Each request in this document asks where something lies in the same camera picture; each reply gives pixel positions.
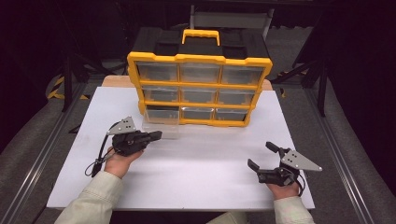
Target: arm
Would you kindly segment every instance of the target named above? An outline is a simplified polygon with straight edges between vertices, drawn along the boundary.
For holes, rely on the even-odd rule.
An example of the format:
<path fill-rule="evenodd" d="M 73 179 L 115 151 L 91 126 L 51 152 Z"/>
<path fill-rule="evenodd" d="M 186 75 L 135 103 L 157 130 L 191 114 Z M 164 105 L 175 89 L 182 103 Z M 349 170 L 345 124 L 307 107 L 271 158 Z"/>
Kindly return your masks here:
<path fill-rule="evenodd" d="M 296 183 L 284 187 L 271 184 L 267 184 L 267 186 L 274 194 L 277 224 L 314 223 L 314 219 L 298 196 L 299 187 Z"/>
<path fill-rule="evenodd" d="M 78 198 L 67 205 L 55 223 L 109 223 L 112 209 L 122 192 L 121 180 L 128 172 L 131 162 L 142 154 L 143 151 L 129 157 L 114 154 L 107 160 L 105 171 L 99 172 L 92 179 Z"/>

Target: hand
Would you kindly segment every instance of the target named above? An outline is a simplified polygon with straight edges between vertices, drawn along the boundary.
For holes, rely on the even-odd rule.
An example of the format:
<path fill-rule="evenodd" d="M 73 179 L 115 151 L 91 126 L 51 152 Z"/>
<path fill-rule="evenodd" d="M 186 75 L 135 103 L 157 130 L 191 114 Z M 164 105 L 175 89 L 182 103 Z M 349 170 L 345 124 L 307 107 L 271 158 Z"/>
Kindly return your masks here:
<path fill-rule="evenodd" d="M 296 182 L 292 183 L 291 185 L 287 185 L 283 187 L 273 184 L 267 184 L 267 187 L 273 192 L 274 200 L 298 196 L 300 190 Z"/>
<path fill-rule="evenodd" d="M 108 149 L 108 154 L 113 155 L 106 161 L 105 171 L 122 179 L 128 172 L 131 163 L 143 154 L 144 150 L 140 150 L 130 156 L 124 157 L 115 153 L 114 148 Z"/>

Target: white sleeve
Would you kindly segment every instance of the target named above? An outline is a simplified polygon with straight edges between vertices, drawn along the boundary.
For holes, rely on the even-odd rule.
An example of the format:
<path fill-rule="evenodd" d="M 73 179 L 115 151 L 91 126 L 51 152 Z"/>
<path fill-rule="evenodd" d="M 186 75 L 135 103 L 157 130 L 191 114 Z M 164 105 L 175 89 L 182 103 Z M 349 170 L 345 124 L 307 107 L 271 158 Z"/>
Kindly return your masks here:
<path fill-rule="evenodd" d="M 55 221 L 62 223 L 109 223 L 112 209 L 122 192 L 122 181 L 107 172 L 99 172 Z"/>
<path fill-rule="evenodd" d="M 289 197 L 274 201 L 276 224 L 312 224 L 315 223 L 306 210 L 300 197 Z"/>

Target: carrying handle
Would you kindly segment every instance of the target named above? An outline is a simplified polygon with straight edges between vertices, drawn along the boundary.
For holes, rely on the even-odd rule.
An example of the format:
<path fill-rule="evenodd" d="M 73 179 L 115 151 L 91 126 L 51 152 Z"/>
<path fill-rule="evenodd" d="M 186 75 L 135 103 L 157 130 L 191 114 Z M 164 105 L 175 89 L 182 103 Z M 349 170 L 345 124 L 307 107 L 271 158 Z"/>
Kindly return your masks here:
<path fill-rule="evenodd" d="M 219 31 L 186 29 L 186 30 L 183 31 L 183 39 L 181 40 L 181 44 L 184 44 L 184 42 L 186 41 L 186 37 L 187 36 L 216 38 L 218 46 L 220 46 Z"/>

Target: yellow storage organizer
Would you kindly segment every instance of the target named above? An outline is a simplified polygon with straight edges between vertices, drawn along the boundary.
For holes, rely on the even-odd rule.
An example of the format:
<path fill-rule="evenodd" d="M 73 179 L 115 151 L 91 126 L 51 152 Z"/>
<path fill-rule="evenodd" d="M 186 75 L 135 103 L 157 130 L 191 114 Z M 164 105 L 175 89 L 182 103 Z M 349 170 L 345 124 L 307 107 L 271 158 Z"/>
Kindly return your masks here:
<path fill-rule="evenodd" d="M 257 30 L 141 28 L 128 64 L 141 114 L 178 111 L 180 124 L 237 127 L 249 124 L 272 68 Z"/>

